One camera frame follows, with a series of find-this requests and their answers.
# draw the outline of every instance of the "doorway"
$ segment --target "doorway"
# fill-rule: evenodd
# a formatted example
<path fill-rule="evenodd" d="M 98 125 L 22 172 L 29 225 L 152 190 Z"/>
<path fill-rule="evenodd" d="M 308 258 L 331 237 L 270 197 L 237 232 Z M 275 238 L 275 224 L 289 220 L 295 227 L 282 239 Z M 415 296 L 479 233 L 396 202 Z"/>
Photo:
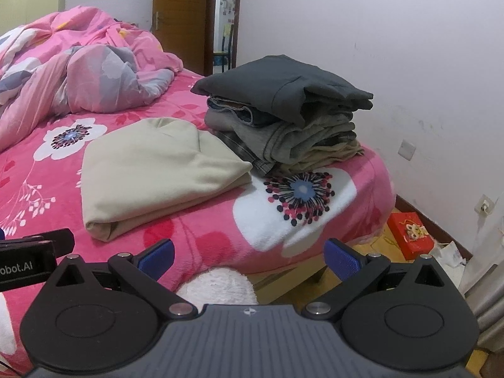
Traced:
<path fill-rule="evenodd" d="M 207 76 L 235 66 L 238 17 L 239 0 L 153 0 L 152 32 L 185 68 Z"/>

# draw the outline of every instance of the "red box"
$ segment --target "red box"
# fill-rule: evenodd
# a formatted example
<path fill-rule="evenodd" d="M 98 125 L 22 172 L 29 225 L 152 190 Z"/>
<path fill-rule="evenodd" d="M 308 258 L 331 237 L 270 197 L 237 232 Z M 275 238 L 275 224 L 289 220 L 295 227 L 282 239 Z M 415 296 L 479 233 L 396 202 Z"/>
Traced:
<path fill-rule="evenodd" d="M 387 224 L 406 260 L 428 254 L 434 247 L 434 240 L 416 213 L 392 213 Z"/>

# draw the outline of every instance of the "door frame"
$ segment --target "door frame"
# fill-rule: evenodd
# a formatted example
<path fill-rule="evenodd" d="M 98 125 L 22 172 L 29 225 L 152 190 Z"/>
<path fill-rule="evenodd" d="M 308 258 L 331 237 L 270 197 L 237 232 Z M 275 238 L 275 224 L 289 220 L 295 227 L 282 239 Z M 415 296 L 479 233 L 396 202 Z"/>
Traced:
<path fill-rule="evenodd" d="M 215 0 L 207 0 L 205 15 L 205 52 L 203 74 L 205 77 L 212 75 L 214 71 L 214 27 L 215 27 Z M 233 48 L 231 55 L 231 67 L 236 67 L 236 49 L 238 47 L 238 20 L 240 15 L 240 0 L 235 2 L 235 15 L 233 27 Z"/>

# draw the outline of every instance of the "silver screw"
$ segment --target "silver screw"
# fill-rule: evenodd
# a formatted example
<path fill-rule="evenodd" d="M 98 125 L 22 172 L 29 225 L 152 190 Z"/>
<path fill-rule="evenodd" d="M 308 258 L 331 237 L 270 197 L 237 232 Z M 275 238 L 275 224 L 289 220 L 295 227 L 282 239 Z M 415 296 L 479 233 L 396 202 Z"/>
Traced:
<path fill-rule="evenodd" d="M 314 301 L 313 303 L 310 303 L 306 306 L 306 310 L 310 314 L 321 315 L 327 314 L 329 311 L 331 311 L 331 306 L 321 301 Z"/>
<path fill-rule="evenodd" d="M 170 305 L 170 313 L 175 315 L 189 315 L 192 312 L 192 305 L 189 303 L 176 303 Z"/>

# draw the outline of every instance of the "beige folded fabric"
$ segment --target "beige folded fabric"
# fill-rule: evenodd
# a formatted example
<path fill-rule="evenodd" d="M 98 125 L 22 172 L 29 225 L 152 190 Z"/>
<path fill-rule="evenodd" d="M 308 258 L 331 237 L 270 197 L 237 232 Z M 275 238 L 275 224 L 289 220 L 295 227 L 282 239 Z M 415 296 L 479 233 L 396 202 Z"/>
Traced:
<path fill-rule="evenodd" d="M 92 141 L 82 165 L 82 213 L 102 241 L 250 182 L 252 165 L 218 138 L 175 118 L 149 118 Z"/>
<path fill-rule="evenodd" d="M 362 155 L 364 149 L 359 141 L 342 142 L 334 146 L 314 146 L 303 159 L 293 165 L 281 163 L 275 167 L 274 175 L 289 176 L 321 168 L 334 162 L 347 161 L 355 155 Z"/>

